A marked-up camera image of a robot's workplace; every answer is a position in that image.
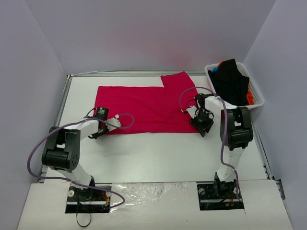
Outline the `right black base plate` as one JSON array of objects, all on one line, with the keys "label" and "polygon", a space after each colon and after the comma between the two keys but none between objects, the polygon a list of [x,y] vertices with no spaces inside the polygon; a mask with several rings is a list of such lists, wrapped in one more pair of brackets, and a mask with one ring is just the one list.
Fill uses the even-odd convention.
[{"label": "right black base plate", "polygon": [[197,183],[197,193],[200,211],[243,210],[244,203],[241,192],[232,187],[218,195],[213,182]]}]

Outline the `orange t shirt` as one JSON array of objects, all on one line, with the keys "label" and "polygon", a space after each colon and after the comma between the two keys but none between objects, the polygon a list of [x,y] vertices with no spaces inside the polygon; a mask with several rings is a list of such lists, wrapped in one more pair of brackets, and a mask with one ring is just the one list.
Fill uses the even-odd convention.
[{"label": "orange t shirt", "polygon": [[247,101],[248,101],[248,105],[254,104],[254,97],[250,91],[247,92]]}]

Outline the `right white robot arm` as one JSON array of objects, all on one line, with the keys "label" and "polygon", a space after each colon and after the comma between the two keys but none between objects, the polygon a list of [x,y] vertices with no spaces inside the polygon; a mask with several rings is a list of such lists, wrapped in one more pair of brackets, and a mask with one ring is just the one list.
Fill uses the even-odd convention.
[{"label": "right white robot arm", "polygon": [[213,193],[223,198],[238,187],[236,169],[243,151],[253,140],[250,110],[228,105],[213,94],[199,93],[187,113],[191,116],[189,123],[202,137],[212,128],[214,116],[220,115],[221,165],[214,175]]}]

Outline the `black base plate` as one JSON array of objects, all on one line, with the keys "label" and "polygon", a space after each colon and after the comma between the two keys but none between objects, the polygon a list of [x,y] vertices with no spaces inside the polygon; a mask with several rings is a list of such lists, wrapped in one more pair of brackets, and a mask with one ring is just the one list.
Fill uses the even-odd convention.
[{"label": "black base plate", "polygon": [[69,187],[66,214],[101,214],[110,212],[110,195],[105,191]]},{"label": "black base plate", "polygon": [[244,203],[241,192],[232,187],[218,195],[213,182],[197,183],[197,193],[200,211],[243,210]]}]

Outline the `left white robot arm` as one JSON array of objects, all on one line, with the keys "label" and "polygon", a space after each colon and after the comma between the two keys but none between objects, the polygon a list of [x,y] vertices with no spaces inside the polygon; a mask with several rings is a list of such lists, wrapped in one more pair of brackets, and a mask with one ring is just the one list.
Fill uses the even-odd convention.
[{"label": "left white robot arm", "polygon": [[98,107],[94,116],[86,116],[80,123],[56,130],[46,139],[42,154],[42,164],[61,173],[74,187],[80,189],[79,195],[85,200],[96,196],[94,178],[80,165],[81,141],[99,136],[121,127],[119,115],[108,118],[109,110]]}]

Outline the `black t shirt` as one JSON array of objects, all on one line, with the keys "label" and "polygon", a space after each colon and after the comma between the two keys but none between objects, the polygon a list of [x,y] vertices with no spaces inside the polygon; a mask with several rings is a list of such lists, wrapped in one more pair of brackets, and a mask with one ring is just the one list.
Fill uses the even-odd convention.
[{"label": "black t shirt", "polygon": [[235,59],[222,61],[217,67],[218,70],[216,72],[208,71],[216,94],[232,105],[248,105],[249,77],[243,76],[240,73]]}]

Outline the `white plastic basket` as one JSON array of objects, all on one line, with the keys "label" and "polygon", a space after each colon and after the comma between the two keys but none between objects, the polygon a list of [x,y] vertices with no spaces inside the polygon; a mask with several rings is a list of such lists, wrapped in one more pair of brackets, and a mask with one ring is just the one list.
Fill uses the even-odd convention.
[{"label": "white plastic basket", "polygon": [[[249,92],[251,92],[252,96],[253,96],[253,102],[254,104],[252,105],[248,105],[247,108],[249,108],[250,110],[253,109],[253,108],[257,108],[257,107],[261,107],[264,105],[265,103],[265,100],[264,100],[264,97],[257,85],[257,83],[255,82],[253,76],[250,74],[250,72],[248,71],[248,69],[245,67],[245,65],[241,62],[236,62],[236,65],[237,65],[237,68],[238,70],[240,71],[240,73],[243,75],[243,76],[246,76],[246,77],[249,77],[249,86],[248,86],[248,90]],[[209,76],[209,73],[208,71],[209,70],[213,70],[215,67],[218,66],[218,63],[214,63],[214,64],[209,64],[209,65],[206,65],[204,67],[204,70],[205,70],[205,74],[207,76],[207,79],[208,79],[208,83],[211,87],[211,90],[216,93],[216,90],[214,88],[214,85],[211,81],[211,78]]]}]

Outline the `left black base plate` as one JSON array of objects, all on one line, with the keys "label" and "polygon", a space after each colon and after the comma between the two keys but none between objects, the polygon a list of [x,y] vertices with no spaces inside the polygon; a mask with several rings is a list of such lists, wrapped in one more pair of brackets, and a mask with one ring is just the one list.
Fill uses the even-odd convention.
[{"label": "left black base plate", "polygon": [[110,195],[105,191],[69,187],[66,214],[101,214],[110,212]]}]

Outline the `red t shirt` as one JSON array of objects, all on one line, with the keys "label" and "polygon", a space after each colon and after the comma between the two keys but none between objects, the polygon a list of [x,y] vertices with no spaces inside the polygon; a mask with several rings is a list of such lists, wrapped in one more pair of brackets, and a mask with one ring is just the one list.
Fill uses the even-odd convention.
[{"label": "red t shirt", "polygon": [[99,86],[95,107],[109,110],[108,118],[120,115],[124,129],[115,129],[111,135],[138,133],[197,133],[181,112],[193,105],[198,93],[186,72],[160,77],[163,86],[125,87]]}]

